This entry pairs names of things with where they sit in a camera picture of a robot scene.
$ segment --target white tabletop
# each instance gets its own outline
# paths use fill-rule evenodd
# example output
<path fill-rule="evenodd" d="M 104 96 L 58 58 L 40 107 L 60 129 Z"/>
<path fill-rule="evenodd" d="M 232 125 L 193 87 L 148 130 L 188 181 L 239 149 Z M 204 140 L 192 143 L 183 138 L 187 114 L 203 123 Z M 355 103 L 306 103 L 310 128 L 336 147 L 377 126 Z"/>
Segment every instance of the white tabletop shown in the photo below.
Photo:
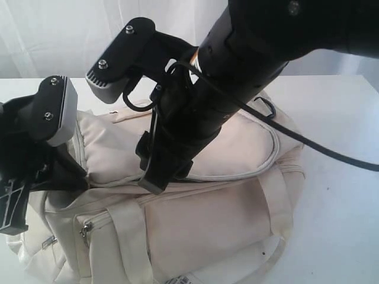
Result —
<path fill-rule="evenodd" d="M 36 92 L 40 79 L 0 79 L 0 101 Z M 73 79 L 78 108 L 95 114 L 104 105 L 83 79 Z M 132 99 L 146 98 L 143 82 Z M 266 89 L 308 138 L 340 153 L 379 163 L 379 94 L 362 76 L 281 76 Z M 306 148 L 306 185 L 294 231 L 265 284 L 379 283 L 379 174 L 354 168 Z M 20 273 L 0 238 L 4 283 L 36 283 Z"/>

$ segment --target bag handle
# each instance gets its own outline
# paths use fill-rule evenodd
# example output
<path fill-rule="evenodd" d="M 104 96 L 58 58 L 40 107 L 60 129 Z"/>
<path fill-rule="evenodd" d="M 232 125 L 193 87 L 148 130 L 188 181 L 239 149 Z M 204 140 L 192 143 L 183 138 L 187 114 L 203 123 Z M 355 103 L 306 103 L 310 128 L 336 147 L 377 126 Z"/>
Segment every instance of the bag handle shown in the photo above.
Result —
<path fill-rule="evenodd" d="M 279 236 L 280 240 L 270 258 L 257 270 L 236 282 L 236 284 L 261 282 L 263 277 L 275 266 L 283 254 L 293 227 L 291 201 L 287 192 L 284 176 L 278 165 L 274 164 L 267 172 L 258 176 L 258 180 L 266 197 L 271 231 L 274 235 Z"/>

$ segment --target white backdrop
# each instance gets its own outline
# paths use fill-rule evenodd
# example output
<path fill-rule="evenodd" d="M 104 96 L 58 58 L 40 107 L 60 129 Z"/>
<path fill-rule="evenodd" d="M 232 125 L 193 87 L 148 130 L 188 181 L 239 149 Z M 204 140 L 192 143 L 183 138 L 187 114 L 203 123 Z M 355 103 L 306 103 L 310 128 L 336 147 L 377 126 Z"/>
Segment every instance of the white backdrop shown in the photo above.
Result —
<path fill-rule="evenodd" d="M 0 78 L 84 77 L 107 44 L 138 16 L 200 44 L 227 0 L 0 0 Z M 379 62 L 315 51 L 284 75 L 363 74 L 379 89 Z"/>

